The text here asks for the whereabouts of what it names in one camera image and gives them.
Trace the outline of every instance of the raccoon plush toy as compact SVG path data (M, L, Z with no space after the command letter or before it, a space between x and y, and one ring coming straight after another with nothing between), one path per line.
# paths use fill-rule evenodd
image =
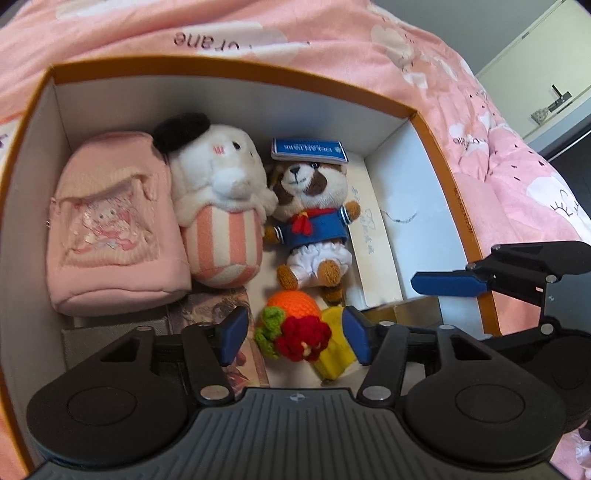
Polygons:
M339 303L341 278L353 261L345 246L347 225L361 214L357 202L343 204L346 166L280 161L271 187L279 200L273 213L279 224L265 229L265 242L290 250L287 262L277 268L279 284L285 290L321 286L327 303Z

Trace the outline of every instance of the ocean park tag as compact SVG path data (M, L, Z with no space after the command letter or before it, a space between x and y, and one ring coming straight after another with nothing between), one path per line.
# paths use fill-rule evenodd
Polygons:
M340 142L306 138L274 138L271 157L274 160L300 159L337 165L346 164L349 161Z

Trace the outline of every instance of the white shorts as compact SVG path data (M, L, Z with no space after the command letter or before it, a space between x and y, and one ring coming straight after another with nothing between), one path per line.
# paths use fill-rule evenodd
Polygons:
M323 242L296 248L287 259L287 266L297 278L298 287L318 285L318 267L324 260L334 260L343 276L353 263L353 255L341 243Z

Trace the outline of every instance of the red neckerchief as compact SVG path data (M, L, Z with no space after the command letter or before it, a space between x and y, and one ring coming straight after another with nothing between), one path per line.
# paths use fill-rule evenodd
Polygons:
M291 231L296 235L312 235L311 218L336 212L336 208L308 208L290 218Z

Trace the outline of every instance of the pink blanket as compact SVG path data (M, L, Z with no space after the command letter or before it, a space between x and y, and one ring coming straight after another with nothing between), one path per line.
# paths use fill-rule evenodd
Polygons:
M136 54L243 57L417 108L447 157L484 254L497 243L591 243L591 220L571 190L504 122L466 62L368 0L30 0L0 30L0 50L4 151L52 63ZM496 307L504 333L537 323L537 309L524 303L497 296ZM14 478L1 469L0 476Z

